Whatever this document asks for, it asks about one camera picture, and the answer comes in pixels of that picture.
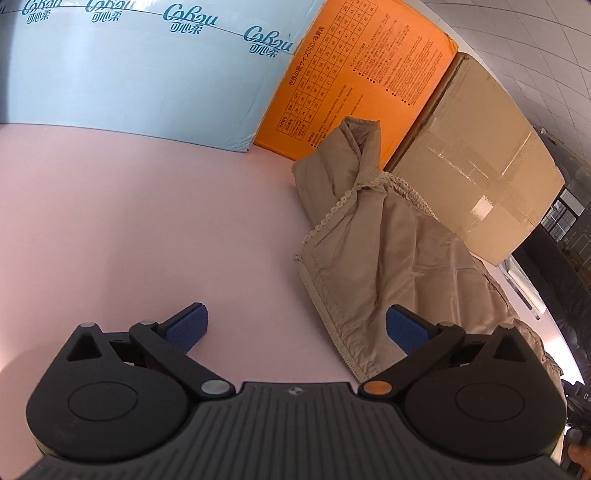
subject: window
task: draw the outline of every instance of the window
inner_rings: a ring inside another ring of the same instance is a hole
[[[567,189],[562,189],[554,204],[542,219],[543,227],[554,238],[562,240],[585,207]]]

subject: ribbed black surface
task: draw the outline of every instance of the ribbed black surface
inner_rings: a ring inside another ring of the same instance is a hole
[[[547,458],[483,466],[448,458],[417,438],[396,410],[357,398],[349,384],[245,384],[202,404],[155,452],[116,465],[45,457],[23,480],[560,480]]]

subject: cardboard box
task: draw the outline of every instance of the cardboard box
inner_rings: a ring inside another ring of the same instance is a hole
[[[324,0],[0,0],[0,122],[246,151]]]
[[[386,169],[494,265],[539,224],[564,184],[519,107],[467,54],[456,56]]]
[[[401,0],[327,0],[255,143],[299,160],[348,115],[380,120],[386,165],[457,52]]]

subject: lace trim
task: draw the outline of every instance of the lace trim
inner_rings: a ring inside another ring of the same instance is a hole
[[[372,181],[367,183],[363,183],[353,187],[352,189],[345,192],[345,194],[340,198],[340,200],[333,206],[330,211],[326,214],[324,219],[316,225],[316,228],[312,230],[302,242],[302,245],[308,243],[310,238],[315,236],[320,230],[324,228],[326,223],[332,218],[332,216],[338,212],[345,203],[353,196],[354,193],[367,188],[377,187],[378,185],[386,184],[389,187],[393,188],[396,193],[398,193],[402,198],[412,203],[416,208],[421,210],[423,213],[426,213],[429,216],[432,216],[437,220],[438,218],[433,213],[433,210],[429,207],[427,202],[421,197],[419,192],[414,190],[405,180],[401,179],[400,177],[395,177],[391,173],[387,171],[381,170]]]

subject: light blue box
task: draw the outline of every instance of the light blue box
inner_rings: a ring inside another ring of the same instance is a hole
[[[0,122],[246,151],[324,0],[0,0]]]

